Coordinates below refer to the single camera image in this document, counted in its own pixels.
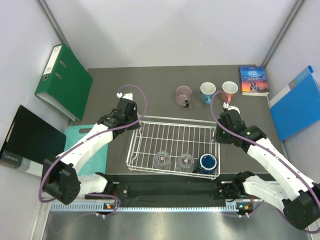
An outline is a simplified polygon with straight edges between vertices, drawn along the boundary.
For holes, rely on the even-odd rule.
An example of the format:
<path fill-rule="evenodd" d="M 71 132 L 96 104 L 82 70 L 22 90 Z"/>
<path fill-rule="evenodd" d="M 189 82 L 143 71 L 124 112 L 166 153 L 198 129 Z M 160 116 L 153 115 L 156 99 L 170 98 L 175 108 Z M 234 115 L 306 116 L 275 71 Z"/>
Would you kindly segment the orange ceramic mug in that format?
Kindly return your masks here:
<path fill-rule="evenodd" d="M 228 104 L 231 103 L 232 98 L 238 91 L 238 85 L 233 81 L 226 81 L 222 84 L 222 100 L 227 102 Z"/>

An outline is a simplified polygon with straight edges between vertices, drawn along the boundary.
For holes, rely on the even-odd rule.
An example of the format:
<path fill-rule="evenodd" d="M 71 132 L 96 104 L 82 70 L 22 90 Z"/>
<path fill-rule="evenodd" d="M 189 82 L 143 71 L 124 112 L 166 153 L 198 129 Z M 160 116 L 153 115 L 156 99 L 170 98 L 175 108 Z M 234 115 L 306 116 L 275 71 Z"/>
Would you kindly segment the dark blue ceramic mug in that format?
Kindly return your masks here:
<path fill-rule="evenodd" d="M 195 174 L 212 175 L 218 166 L 217 158 L 211 153 L 202 154 L 193 170 Z"/>

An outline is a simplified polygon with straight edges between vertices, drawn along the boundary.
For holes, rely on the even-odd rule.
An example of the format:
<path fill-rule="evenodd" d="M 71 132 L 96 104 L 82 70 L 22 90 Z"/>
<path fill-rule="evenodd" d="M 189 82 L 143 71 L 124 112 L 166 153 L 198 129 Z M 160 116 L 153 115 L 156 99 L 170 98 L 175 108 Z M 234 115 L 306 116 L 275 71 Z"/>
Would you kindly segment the light blue dotted mug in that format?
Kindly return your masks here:
<path fill-rule="evenodd" d="M 211 82 L 204 82 L 200 86 L 200 100 L 206 105 L 210 105 L 212 97 L 216 92 L 216 86 Z"/>

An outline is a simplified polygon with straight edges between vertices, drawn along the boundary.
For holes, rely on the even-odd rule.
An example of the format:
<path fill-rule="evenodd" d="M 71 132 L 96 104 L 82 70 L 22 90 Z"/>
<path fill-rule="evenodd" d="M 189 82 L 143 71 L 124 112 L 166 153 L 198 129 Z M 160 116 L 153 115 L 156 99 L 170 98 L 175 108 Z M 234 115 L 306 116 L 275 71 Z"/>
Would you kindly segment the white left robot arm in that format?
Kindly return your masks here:
<path fill-rule="evenodd" d="M 43 161 L 39 200 L 43 201 L 43 192 L 65 205 L 78 196 L 98 194 L 102 198 L 109 198 L 114 187 L 108 183 L 106 175 L 101 172 L 79 175 L 79 172 L 102 147 L 124 131 L 139 127 L 137 104 L 133 94 L 126 93 L 119 99 L 117 107 L 101 117 L 76 144 L 56 157 L 47 157 Z"/>

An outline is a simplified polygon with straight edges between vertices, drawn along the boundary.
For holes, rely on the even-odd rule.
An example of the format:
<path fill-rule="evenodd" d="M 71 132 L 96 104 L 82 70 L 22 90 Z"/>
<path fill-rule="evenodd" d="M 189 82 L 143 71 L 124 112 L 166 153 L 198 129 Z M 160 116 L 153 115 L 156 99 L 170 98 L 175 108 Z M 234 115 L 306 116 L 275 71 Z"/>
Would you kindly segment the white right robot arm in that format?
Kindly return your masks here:
<path fill-rule="evenodd" d="M 238 173 L 232 181 L 237 197 L 260 198 L 298 230 L 305 230 L 320 218 L 320 185 L 294 167 L 264 132 L 254 125 L 247 127 L 234 109 L 223 111 L 216 121 L 215 141 L 241 148 L 278 183 L 269 183 L 250 171 Z"/>

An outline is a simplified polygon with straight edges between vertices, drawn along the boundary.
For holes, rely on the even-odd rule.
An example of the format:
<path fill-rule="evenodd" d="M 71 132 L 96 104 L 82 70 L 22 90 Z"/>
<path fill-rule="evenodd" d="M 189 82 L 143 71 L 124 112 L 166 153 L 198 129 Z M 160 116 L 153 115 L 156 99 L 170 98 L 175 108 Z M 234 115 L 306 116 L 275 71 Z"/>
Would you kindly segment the lilac ceramic mug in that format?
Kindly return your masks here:
<path fill-rule="evenodd" d="M 188 108 L 191 102 L 192 97 L 192 89 L 187 85 L 179 86 L 176 91 L 176 103 L 180 107 Z"/>

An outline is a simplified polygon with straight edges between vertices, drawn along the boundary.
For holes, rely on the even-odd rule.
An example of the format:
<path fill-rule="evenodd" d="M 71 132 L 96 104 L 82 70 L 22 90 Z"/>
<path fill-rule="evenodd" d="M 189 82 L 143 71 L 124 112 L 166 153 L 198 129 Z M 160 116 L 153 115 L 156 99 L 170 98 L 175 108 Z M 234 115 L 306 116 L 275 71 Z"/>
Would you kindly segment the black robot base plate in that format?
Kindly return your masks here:
<path fill-rule="evenodd" d="M 103 195 L 110 194 L 127 207 L 215 206 L 225 200 L 247 199 L 232 182 L 234 173 L 217 179 L 171 174 L 108 174 Z"/>

